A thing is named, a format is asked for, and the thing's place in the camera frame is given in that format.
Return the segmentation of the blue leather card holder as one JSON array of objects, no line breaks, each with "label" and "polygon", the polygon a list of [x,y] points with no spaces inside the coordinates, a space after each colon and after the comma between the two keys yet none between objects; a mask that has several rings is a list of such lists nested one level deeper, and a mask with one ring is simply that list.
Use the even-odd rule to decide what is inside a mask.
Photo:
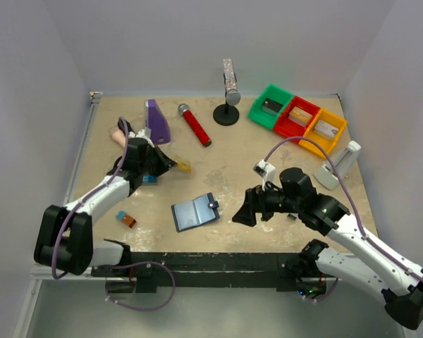
[{"label": "blue leather card holder", "polygon": [[191,230],[220,218],[219,203],[211,192],[174,204],[171,212],[177,232]]}]

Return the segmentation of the gold VIP card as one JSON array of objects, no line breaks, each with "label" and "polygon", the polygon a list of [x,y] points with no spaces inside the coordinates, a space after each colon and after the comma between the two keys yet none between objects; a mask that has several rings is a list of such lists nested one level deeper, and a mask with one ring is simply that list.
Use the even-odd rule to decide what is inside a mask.
[{"label": "gold VIP card", "polygon": [[174,161],[176,162],[177,169],[182,170],[183,172],[186,172],[186,173],[192,172],[192,166],[188,160],[181,158],[180,156],[175,156]]}]

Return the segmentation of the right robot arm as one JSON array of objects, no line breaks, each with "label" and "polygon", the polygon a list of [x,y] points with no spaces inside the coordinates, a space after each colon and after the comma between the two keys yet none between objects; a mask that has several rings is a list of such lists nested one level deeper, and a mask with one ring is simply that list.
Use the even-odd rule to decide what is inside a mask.
[{"label": "right robot arm", "polygon": [[341,202],[317,192],[301,169],[283,170],[279,187],[270,182],[271,176],[245,191],[232,221],[254,227],[257,214],[263,221],[275,213],[296,214],[306,227],[348,250],[341,254],[325,246],[313,251],[312,260],[320,272],[364,290],[398,324],[417,330],[423,321],[423,267],[372,234]]}]

